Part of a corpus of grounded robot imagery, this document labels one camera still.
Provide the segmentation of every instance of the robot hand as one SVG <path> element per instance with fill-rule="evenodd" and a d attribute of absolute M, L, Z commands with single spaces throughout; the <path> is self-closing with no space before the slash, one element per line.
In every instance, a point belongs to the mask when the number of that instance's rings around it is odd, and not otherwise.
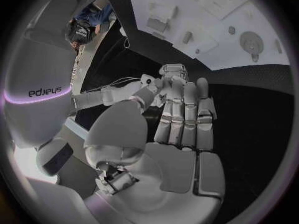
<path fill-rule="evenodd" d="M 217 119 L 214 101 L 208 97 L 208 82 L 199 78 L 195 83 L 187 81 L 183 65 L 175 64 L 171 72 L 165 72 L 165 106 L 154 140 L 172 144 L 179 149 L 212 150 L 212 121 Z"/>

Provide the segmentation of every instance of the person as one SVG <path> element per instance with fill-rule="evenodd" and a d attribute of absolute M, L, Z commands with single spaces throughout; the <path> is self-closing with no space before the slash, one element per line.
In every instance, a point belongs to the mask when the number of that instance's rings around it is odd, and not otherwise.
<path fill-rule="evenodd" d="M 91 3 L 66 26 L 65 37 L 77 52 L 80 45 L 89 43 L 97 34 L 109 29 L 109 17 L 113 12 L 111 5 L 107 4 L 102 10 L 93 10 Z"/>

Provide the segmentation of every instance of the purple light strip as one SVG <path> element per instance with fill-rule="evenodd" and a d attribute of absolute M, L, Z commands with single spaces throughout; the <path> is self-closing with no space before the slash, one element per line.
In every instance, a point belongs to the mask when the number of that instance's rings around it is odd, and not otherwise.
<path fill-rule="evenodd" d="M 4 91 L 3 96 L 4 96 L 5 100 L 8 101 L 8 102 L 10 102 L 10 103 L 18 104 L 18 105 L 23 105 L 23 104 L 31 104 L 31 103 L 43 102 L 43 101 L 51 100 L 51 99 L 54 99 L 54 98 L 58 98 L 58 97 L 66 95 L 71 90 L 72 90 L 72 87 L 70 86 L 67 90 L 59 93 L 58 95 L 48 96 L 46 98 L 41 98 L 41 99 L 38 99 L 38 100 L 30 100 L 30 101 L 18 101 L 18 100 L 14 100 L 11 97 L 9 97 L 9 95 L 7 94 L 6 91 Z"/>

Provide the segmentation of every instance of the screw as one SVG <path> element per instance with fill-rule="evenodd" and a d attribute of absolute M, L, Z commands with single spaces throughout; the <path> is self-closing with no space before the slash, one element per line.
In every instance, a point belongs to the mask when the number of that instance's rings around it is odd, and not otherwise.
<path fill-rule="evenodd" d="M 228 28 L 228 32 L 230 33 L 230 34 L 235 34 L 236 33 L 236 28 L 234 28 L 233 26 L 230 26 L 229 28 Z"/>

